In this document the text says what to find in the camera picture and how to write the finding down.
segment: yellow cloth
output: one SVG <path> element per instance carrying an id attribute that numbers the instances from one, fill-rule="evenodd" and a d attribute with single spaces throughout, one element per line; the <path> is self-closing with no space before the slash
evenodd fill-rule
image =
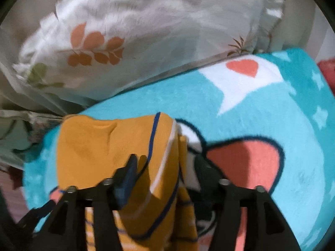
<path id="1" fill-rule="evenodd" d="M 57 148 L 59 186 L 95 186 L 125 166 L 130 154 L 137 155 L 141 176 L 127 205 L 114 212 L 123 249 L 198 250 L 194 209 L 181 182 L 187 141 L 166 114 L 105 121 L 84 115 L 66 118 Z M 91 209 L 86 218 L 91 251 L 95 250 Z"/>

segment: turquoise blanket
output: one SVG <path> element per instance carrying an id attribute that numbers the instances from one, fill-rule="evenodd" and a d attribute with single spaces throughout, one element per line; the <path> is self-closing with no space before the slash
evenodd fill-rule
<path id="1" fill-rule="evenodd" d="M 322 239 L 335 216 L 335 101 L 318 67 L 301 49 L 248 55 L 115 96 L 83 114 L 125 119 L 164 112 L 178 119 L 192 158 L 202 154 L 235 184 L 264 185 L 303 251 Z M 29 208 L 57 187 L 59 127 L 26 155 Z M 197 217 L 199 243 L 211 236 L 211 213 Z"/>

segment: light blue fabric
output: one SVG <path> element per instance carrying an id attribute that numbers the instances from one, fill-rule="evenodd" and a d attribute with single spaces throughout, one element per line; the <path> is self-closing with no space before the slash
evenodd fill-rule
<path id="1" fill-rule="evenodd" d="M 272 197 L 303 251 L 313 250 L 335 216 L 335 101 L 316 64 L 301 49 L 262 54 L 285 82 L 257 89 L 217 115 L 224 95 L 199 71 L 118 95 L 83 112 L 125 119 L 164 112 L 196 126 L 208 143 L 265 136 L 280 144 L 284 168 Z M 29 208 L 43 205 L 57 186 L 59 127 L 27 156 L 24 186 Z"/>

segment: striped cloth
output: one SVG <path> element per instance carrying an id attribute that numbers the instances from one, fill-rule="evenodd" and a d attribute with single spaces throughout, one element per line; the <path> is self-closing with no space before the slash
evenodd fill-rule
<path id="1" fill-rule="evenodd" d="M 57 148 L 59 188 L 95 186 L 138 156 L 129 202 L 114 218 L 123 249 L 198 250 L 193 204 L 182 182 L 187 140 L 169 116 L 95 120 L 71 116 L 61 126 Z M 94 251 L 93 211 L 86 209 L 88 250 Z"/>

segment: metal screw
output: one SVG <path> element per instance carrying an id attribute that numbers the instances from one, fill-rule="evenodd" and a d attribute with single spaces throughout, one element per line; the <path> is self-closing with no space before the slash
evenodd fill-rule
<path id="1" fill-rule="evenodd" d="M 228 179 L 225 179 L 225 178 L 219 180 L 219 184 L 223 185 L 223 186 L 228 186 L 228 185 L 230 185 L 230 183 L 231 182 Z"/>
<path id="2" fill-rule="evenodd" d="M 112 178 L 106 178 L 103 181 L 103 185 L 108 186 L 111 185 L 113 183 L 113 179 Z"/>
<path id="3" fill-rule="evenodd" d="M 256 190 L 257 190 L 258 192 L 265 192 L 265 189 L 264 189 L 263 186 L 257 186 L 257 187 L 256 187 Z"/>
<path id="4" fill-rule="evenodd" d="M 77 191 L 77 187 L 76 186 L 70 186 L 68 187 L 68 189 L 66 190 L 68 193 L 74 193 Z"/>

